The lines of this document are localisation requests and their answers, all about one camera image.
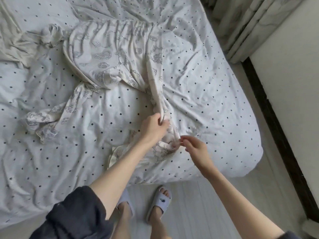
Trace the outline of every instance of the hand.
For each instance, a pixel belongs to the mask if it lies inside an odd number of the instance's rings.
[[[155,113],[142,122],[141,136],[138,142],[150,148],[165,136],[168,127],[169,121],[164,120],[160,124],[160,114]]]
[[[204,177],[208,171],[215,170],[213,161],[209,158],[206,144],[193,136],[181,136],[181,146],[189,153],[196,167]]]

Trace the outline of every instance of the forearm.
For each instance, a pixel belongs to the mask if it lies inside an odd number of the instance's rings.
[[[137,143],[119,161],[95,180],[91,189],[101,200],[106,210],[106,219],[109,219],[125,189],[135,167],[146,154],[148,147]]]
[[[242,238],[276,239],[284,233],[254,207],[217,168],[211,168],[205,177],[215,189]]]

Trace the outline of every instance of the baseboard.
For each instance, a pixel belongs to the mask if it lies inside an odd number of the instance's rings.
[[[250,58],[247,58],[244,62],[242,62],[242,66],[245,70],[257,102],[265,117],[265,120],[269,126],[273,139],[281,154],[282,160],[284,161],[289,176],[296,189],[301,204],[305,210],[306,216],[309,219],[319,223],[319,209],[316,201],[301,172],[301,169],[284,134],[284,131],[281,128],[276,114],[271,107],[269,100],[267,99],[267,95],[265,93],[263,85],[258,78],[258,75],[253,67],[253,64],[251,63]]]

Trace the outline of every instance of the floor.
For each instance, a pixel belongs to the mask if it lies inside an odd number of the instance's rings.
[[[301,223],[306,219],[305,213],[245,72],[241,65],[233,65],[233,70],[256,115],[264,155],[247,176],[232,178],[230,181],[283,230],[293,231],[306,238],[301,231]],[[129,188],[136,208],[136,218],[131,222],[132,239],[148,238],[151,233],[150,226],[145,223],[145,216],[156,187],[157,185],[134,185]],[[162,219],[173,239],[240,238],[217,194],[205,179],[170,183],[167,187],[172,191],[173,200]],[[1,238],[29,238],[32,231],[41,225],[44,217],[45,215],[41,215],[5,228],[0,231]]]

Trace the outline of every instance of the foot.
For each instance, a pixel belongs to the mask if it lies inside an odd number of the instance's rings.
[[[167,190],[164,190],[163,188],[160,189],[160,192],[165,195],[168,198],[171,198],[169,192]],[[161,216],[163,214],[163,211],[160,207],[155,205],[152,209],[151,215],[150,215],[150,222],[160,220]]]
[[[127,220],[131,219],[132,212],[131,212],[130,205],[127,203],[127,201],[120,203],[117,206],[117,208],[121,214],[121,217],[123,217],[124,219],[127,219]]]

